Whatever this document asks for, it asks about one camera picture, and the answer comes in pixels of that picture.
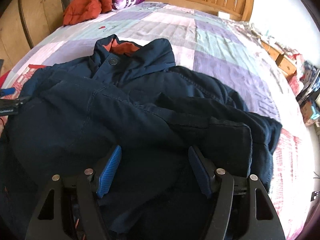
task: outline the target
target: plaid bedspread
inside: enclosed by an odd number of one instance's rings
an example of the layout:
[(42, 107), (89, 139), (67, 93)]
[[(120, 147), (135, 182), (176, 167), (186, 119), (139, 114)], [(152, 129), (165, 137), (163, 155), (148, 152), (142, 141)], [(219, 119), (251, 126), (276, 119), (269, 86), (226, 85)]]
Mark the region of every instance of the plaid bedspread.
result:
[(13, 68), (3, 87), (14, 86), (17, 92), (7, 98), (16, 98), (32, 76), (29, 64), (50, 66), (91, 55), (95, 42), (111, 34), (140, 45), (167, 38), (177, 65), (218, 78), (239, 92), (250, 111), (282, 123), (270, 198), (286, 238), (294, 239), (306, 220), (313, 189), (310, 138), (286, 79), (239, 24), (196, 10), (144, 2), (60, 27)]

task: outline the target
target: snap button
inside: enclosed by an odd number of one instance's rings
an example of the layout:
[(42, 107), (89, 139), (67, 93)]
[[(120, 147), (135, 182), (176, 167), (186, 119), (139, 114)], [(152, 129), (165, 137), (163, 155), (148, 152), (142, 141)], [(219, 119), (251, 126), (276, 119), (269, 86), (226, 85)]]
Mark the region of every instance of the snap button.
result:
[(110, 65), (117, 65), (117, 63), (118, 63), (118, 61), (117, 61), (117, 59), (116, 58), (111, 58), (110, 60), (109, 60), (109, 63), (110, 63)]

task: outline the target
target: orange jacket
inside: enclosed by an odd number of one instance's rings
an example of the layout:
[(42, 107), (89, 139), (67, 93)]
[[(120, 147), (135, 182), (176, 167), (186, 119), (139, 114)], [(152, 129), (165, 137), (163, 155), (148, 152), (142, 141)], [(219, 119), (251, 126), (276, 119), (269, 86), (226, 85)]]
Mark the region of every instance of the orange jacket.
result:
[(63, 13), (63, 25), (74, 25), (95, 19), (112, 10), (112, 0), (72, 0)]

